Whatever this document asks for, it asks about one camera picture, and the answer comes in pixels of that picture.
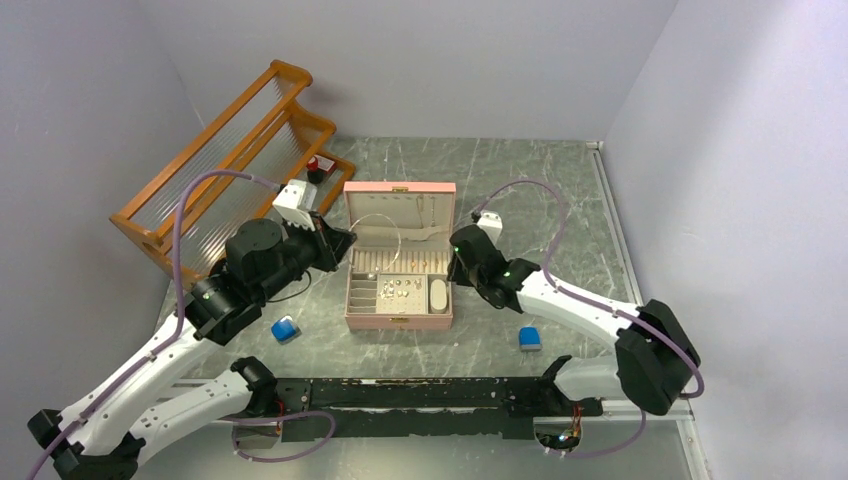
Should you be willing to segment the silver pearl bangle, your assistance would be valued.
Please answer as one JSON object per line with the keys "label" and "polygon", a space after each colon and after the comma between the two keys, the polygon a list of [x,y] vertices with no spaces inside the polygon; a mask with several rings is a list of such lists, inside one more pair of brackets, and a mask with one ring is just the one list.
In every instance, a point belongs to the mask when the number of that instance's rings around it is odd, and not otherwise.
{"label": "silver pearl bangle", "polygon": [[397,223],[383,213],[365,214],[350,225],[356,240],[347,254],[353,273],[376,277],[391,273],[400,258],[403,233]]}

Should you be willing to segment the pink jewelry box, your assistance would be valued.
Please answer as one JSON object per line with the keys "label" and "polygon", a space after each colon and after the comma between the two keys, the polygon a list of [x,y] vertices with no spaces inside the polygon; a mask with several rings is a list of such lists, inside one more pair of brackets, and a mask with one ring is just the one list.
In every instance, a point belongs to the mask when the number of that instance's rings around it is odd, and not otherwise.
{"label": "pink jewelry box", "polygon": [[[453,295],[448,281],[452,258],[456,185],[452,182],[352,181],[343,188],[349,219],[390,216],[403,233],[400,258],[391,273],[367,276],[349,266],[345,321],[357,330],[448,330]],[[431,313],[429,285],[443,279],[449,306]]]}

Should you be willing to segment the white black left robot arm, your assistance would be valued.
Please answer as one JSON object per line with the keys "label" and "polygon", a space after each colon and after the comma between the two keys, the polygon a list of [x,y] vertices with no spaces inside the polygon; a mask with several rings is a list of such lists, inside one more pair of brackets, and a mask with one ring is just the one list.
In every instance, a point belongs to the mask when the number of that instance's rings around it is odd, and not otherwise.
{"label": "white black left robot arm", "polygon": [[218,419],[280,412],[277,381],[253,356],[169,401],[162,392],[258,320],[311,270],[335,271],[356,239],[318,213],[303,222],[253,219],[225,244],[211,274],[177,301],[154,336],[86,397],[28,421],[43,457],[63,479],[128,479],[164,447]]}

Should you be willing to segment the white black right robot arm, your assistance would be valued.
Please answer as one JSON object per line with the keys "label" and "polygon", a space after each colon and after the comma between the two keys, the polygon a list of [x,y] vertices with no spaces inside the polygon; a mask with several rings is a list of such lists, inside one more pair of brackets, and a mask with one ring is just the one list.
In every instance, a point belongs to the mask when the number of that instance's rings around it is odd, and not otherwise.
{"label": "white black right robot arm", "polygon": [[661,416],[686,398],[690,381],[704,389],[699,354],[666,303],[612,300],[558,279],[536,263],[508,260],[477,225],[453,233],[450,245],[452,283],[473,288],[495,309],[553,320],[610,349],[608,357],[564,360],[552,367],[552,379],[539,389],[548,412],[565,413],[586,399],[627,399]]}

